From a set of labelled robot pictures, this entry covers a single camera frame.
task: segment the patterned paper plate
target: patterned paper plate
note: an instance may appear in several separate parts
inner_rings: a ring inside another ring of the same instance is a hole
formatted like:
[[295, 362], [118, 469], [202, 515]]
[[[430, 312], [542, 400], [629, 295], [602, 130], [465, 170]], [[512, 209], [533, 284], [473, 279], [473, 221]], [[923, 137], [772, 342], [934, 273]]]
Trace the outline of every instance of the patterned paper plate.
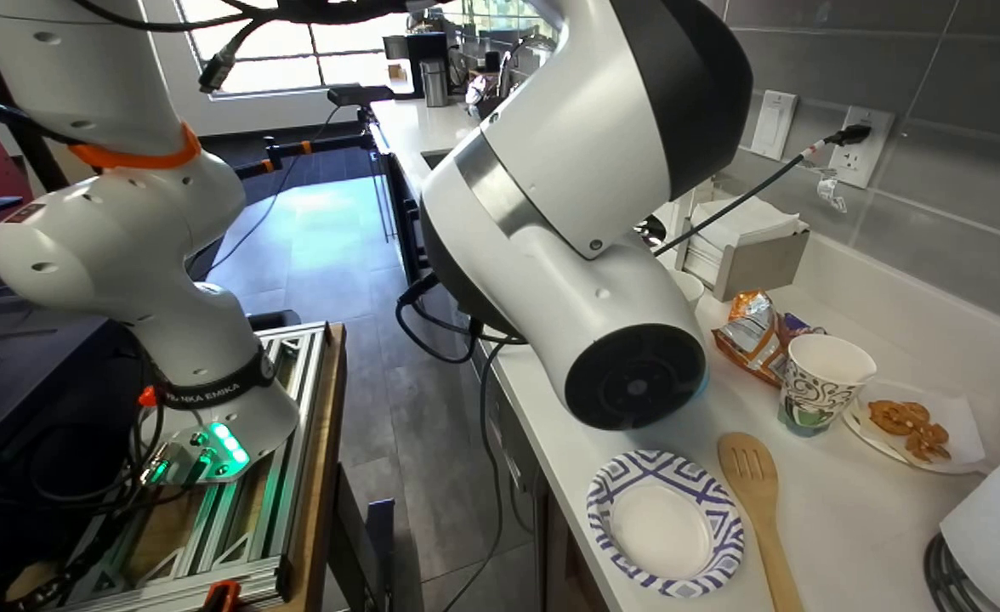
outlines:
[[589, 493], [589, 527], [621, 573], [665, 597], [725, 587], [746, 555], [729, 488], [697, 464], [657, 448], [632, 448], [602, 469]]

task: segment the kitchen counter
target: kitchen counter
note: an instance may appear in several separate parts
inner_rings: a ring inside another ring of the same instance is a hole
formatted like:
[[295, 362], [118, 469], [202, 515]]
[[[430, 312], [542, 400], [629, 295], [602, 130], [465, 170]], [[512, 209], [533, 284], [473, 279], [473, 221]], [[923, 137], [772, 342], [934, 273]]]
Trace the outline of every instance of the kitchen counter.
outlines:
[[[430, 165], [422, 165], [422, 152], [452, 148], [473, 130], [473, 118], [459, 112], [464, 108], [433, 112], [401, 103], [375, 107], [386, 145], [399, 152], [399, 159], [407, 164], [407, 180], [422, 180], [430, 173]], [[923, 384], [950, 381], [950, 374], [960, 374], [960, 368], [975, 364], [969, 349], [950, 348], [1000, 342], [1000, 324], [985, 320], [985, 312], [966, 311], [950, 295], [939, 295], [927, 284], [881, 266], [860, 266], [856, 257], [860, 256], [850, 249], [814, 239], [796, 284], [775, 292], [775, 298], [783, 298], [779, 306], [789, 306], [803, 320], [824, 324], [833, 332], [865, 342], [876, 357], [881, 377]], [[746, 567], [729, 587], [706, 597], [678, 602], [643, 592], [618, 567], [613, 567], [613, 561], [598, 555], [586, 518], [592, 479], [617, 454], [629, 448], [665, 448], [693, 460], [722, 479], [714, 460], [716, 435], [753, 433], [772, 448], [779, 464], [779, 533], [805, 609], [934, 609], [923, 578], [923, 551], [939, 532], [939, 519], [981, 484], [981, 477], [933, 477], [908, 469], [868, 448], [841, 420], [817, 437], [786, 433], [786, 425], [775, 418], [775, 392], [729, 364], [706, 338], [722, 324], [725, 306], [712, 295], [697, 295], [693, 301], [706, 348], [706, 381], [688, 407], [635, 433], [598, 433], [573, 420], [528, 348], [507, 348], [494, 362], [494, 377], [499, 381], [533, 448], [551, 496], [556, 501], [556, 510], [568, 519], [604, 605], [635, 612], [772, 609], [753, 532], [746, 533]], [[974, 332], [954, 338], [934, 324], [974, 330], [975, 341]], [[919, 348], [912, 348], [912, 338], [903, 338], [903, 328], [923, 341], [934, 341], [933, 349], [941, 352], [934, 362], [923, 362]], [[990, 371], [1000, 371], [1000, 364], [985, 364], [975, 377], [960, 377], [964, 386], [954, 386], [969, 397], [985, 397], [984, 411], [1000, 400], [1000, 392], [985, 386]]]

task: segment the white wall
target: white wall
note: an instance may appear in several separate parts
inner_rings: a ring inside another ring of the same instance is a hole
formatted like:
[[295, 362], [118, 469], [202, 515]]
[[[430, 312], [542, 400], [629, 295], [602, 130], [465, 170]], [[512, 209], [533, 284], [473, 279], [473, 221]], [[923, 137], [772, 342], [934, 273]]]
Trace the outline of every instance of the white wall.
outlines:
[[[151, 20], [181, 20], [177, 0], [145, 0], [145, 15]], [[186, 33], [157, 33], [152, 45], [165, 95], [198, 137], [315, 127], [334, 108], [323, 88], [210, 97], [198, 93], [198, 58]], [[350, 122], [355, 117], [358, 108], [341, 108], [334, 122]]]

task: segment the white countertop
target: white countertop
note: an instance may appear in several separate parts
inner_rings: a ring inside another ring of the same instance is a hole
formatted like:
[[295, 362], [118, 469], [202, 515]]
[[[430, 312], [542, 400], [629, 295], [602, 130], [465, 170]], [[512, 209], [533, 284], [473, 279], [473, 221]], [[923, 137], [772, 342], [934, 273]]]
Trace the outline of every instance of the white countertop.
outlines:
[[[386, 148], [407, 164], [407, 184], [430, 173], [419, 152], [452, 148], [477, 127], [477, 118], [454, 107], [424, 108], [381, 103], [375, 117]], [[791, 311], [805, 317], [805, 298], [791, 295]], [[714, 301], [703, 298], [697, 311], [703, 332], [714, 328], [714, 312]], [[850, 320], [835, 320], [835, 332], [868, 338], [871, 352], [898, 357], [895, 342], [883, 342]], [[702, 396], [678, 414], [638, 433], [598, 433], [573, 420], [528, 348], [507, 348], [494, 364], [610, 609], [772, 609], [753, 533], [742, 573], [716, 595], [697, 602], [643, 592], [613, 567], [589, 537], [586, 493], [602, 465], [629, 448], [665, 448], [702, 464], [722, 479], [714, 460], [722, 433], [757, 435], [779, 464], [779, 533], [805, 609], [934, 609], [923, 578], [923, 551], [939, 532], [939, 519], [981, 477], [927, 477], [898, 465], [856, 442], [841, 420], [826, 435], [800, 437], [775, 420], [775, 392], [729, 364], [706, 338], [703, 342], [706, 381]]]

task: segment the green light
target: green light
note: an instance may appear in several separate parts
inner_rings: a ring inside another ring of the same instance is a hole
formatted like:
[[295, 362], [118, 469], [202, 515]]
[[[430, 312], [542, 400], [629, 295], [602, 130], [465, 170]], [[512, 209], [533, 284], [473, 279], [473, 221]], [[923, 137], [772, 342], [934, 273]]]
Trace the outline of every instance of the green light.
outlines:
[[249, 451], [223, 420], [207, 420], [202, 442], [202, 460], [210, 465], [214, 479], [233, 479], [250, 465]]

